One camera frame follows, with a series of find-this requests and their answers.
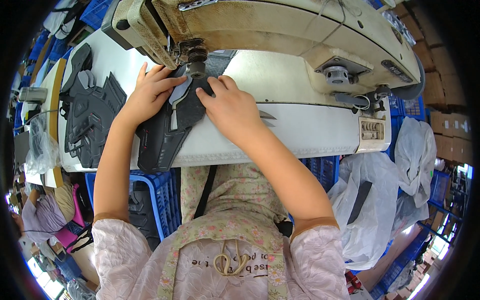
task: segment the metal knob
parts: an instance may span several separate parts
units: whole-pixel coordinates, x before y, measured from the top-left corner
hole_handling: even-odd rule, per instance
[[[350,84],[348,81],[348,70],[344,67],[334,66],[324,70],[325,79],[328,84],[341,85]]]

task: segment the apron string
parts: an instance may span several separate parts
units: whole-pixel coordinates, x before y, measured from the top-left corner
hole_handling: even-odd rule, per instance
[[[225,253],[226,243],[227,243],[227,240],[224,240],[223,241],[223,246],[222,246],[222,252],[220,254],[217,254],[217,256],[215,256],[215,258],[213,259],[213,267],[222,276],[236,275],[236,274],[240,273],[242,271],[242,269],[245,267],[245,265],[247,264],[248,254],[244,254],[244,255],[240,256],[239,241],[235,240],[235,248],[237,250],[237,257],[239,258],[239,266],[235,271],[233,271],[232,273],[229,273],[228,268],[230,267],[230,257]],[[218,258],[220,258],[220,267],[223,270],[220,270],[218,268],[218,266],[216,265],[216,260]],[[225,265],[225,267],[223,267],[223,258],[225,258],[226,261],[227,261],[227,264]]]

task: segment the woman's left hand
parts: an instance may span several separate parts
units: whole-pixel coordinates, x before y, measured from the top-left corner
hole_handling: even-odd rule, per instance
[[[167,78],[172,72],[163,65],[154,66],[147,74],[144,62],[138,74],[135,90],[128,98],[117,118],[135,128],[153,117],[170,97],[173,87],[182,84],[187,77]]]

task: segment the label on sewing machine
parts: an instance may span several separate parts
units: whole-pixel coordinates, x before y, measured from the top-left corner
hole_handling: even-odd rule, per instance
[[[393,75],[400,78],[403,82],[411,83],[413,80],[406,75],[399,67],[397,67],[391,60],[382,61],[382,66],[386,67]]]

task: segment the plastic bag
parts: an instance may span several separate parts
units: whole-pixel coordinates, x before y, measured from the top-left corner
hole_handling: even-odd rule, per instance
[[[430,198],[430,183],[437,156],[432,128],[425,122],[405,117],[395,145],[395,164],[400,188],[413,196],[416,207]]]
[[[405,268],[403,268],[402,272],[398,275],[392,285],[388,288],[389,293],[394,293],[403,287],[406,287],[412,281],[414,271],[413,268],[415,266],[414,261],[410,261]]]
[[[347,225],[361,183],[372,187],[357,219]],[[385,251],[395,218],[398,170],[387,154],[355,154],[342,159],[338,182],[328,192],[342,234],[347,269],[367,270]]]
[[[427,203],[417,208],[413,196],[402,192],[396,200],[396,214],[390,239],[394,239],[400,232],[412,226],[417,221],[428,219],[429,216]]]
[[[72,279],[67,283],[67,291],[73,300],[94,300],[96,293],[87,288],[84,281],[79,279]]]
[[[47,131],[45,114],[30,122],[29,145],[25,158],[29,175],[45,174],[49,169],[60,166],[59,145]]]

